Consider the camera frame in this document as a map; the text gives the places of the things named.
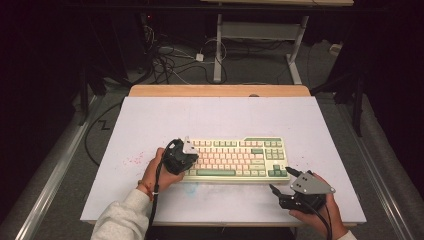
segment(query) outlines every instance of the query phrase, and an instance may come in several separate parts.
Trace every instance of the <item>keyboard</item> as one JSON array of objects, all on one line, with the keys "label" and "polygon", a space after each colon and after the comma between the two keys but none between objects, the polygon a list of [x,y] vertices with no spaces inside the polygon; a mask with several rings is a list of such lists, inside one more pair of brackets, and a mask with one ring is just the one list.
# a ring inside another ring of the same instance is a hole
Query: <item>keyboard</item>
[{"label": "keyboard", "polygon": [[282,138],[191,139],[199,155],[183,182],[280,183],[290,180]]}]

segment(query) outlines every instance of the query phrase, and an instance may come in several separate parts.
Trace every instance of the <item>white board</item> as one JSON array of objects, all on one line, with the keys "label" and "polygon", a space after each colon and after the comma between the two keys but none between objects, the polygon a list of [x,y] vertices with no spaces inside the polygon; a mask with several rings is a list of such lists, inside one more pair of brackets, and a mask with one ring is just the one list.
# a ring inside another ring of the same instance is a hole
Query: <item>white board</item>
[{"label": "white board", "polygon": [[[336,189],[345,223],[366,221],[314,97],[128,97],[87,199],[95,221],[136,187],[158,147],[175,138],[282,137],[289,165]],[[293,194],[288,184],[276,185]],[[177,183],[159,195],[156,225],[292,226],[267,184]]]}]

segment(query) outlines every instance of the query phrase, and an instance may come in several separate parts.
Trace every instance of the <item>black device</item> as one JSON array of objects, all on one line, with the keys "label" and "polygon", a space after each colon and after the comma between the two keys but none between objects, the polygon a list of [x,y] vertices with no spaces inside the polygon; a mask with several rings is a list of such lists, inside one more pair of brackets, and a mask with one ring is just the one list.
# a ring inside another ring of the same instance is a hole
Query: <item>black device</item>
[{"label": "black device", "polygon": [[286,167],[286,170],[297,177],[296,181],[290,185],[290,188],[295,191],[294,195],[282,194],[275,186],[269,185],[272,193],[278,197],[279,204],[283,209],[294,209],[312,214],[325,205],[326,193],[335,192],[335,189],[330,185],[316,179],[311,171],[303,173],[290,167]]},{"label": "black device", "polygon": [[190,139],[186,137],[184,141],[172,140],[163,153],[162,161],[170,173],[178,175],[191,168],[198,158],[196,149]]}]

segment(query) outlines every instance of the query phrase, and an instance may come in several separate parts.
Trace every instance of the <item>white sleeve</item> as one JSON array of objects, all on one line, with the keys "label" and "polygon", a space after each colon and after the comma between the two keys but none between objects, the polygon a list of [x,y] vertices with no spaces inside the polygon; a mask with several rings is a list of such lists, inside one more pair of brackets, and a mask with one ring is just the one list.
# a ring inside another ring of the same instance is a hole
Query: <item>white sleeve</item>
[{"label": "white sleeve", "polygon": [[94,226],[91,239],[143,240],[149,225],[149,203],[145,193],[133,189],[123,202],[113,202],[106,208]]},{"label": "white sleeve", "polygon": [[356,237],[353,236],[353,233],[349,230],[343,237],[337,240],[356,240]]}]

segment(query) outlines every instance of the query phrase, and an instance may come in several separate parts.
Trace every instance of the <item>person's left hand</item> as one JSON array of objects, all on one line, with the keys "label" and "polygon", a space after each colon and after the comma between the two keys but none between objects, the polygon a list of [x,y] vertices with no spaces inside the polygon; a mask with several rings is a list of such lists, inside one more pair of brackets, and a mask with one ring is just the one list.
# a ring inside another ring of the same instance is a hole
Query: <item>person's left hand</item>
[{"label": "person's left hand", "polygon": [[[321,176],[314,173],[314,176],[319,180],[327,183]],[[331,231],[333,239],[339,239],[344,236],[348,229],[343,225],[342,217],[340,215],[339,207],[337,206],[336,201],[334,200],[334,195],[332,193],[326,194],[326,205],[318,211],[322,217],[330,223],[331,219]],[[293,217],[299,219],[300,221],[312,226],[319,234],[322,236],[327,236],[327,228],[321,219],[315,214],[305,214],[297,210],[290,210],[289,214]]]},{"label": "person's left hand", "polygon": [[[156,156],[153,158],[149,165],[146,168],[146,171],[144,172],[144,176],[142,178],[143,184],[139,184],[137,189],[148,194],[144,190],[146,190],[146,187],[148,187],[148,190],[153,191],[156,181],[156,169],[158,164],[160,163],[162,159],[162,154],[164,152],[163,148],[158,148],[156,151]],[[168,170],[166,170],[165,166],[162,165],[160,176],[159,176],[159,192],[167,189],[171,184],[179,182],[183,179],[184,172],[180,173],[179,175],[174,175]]]}]

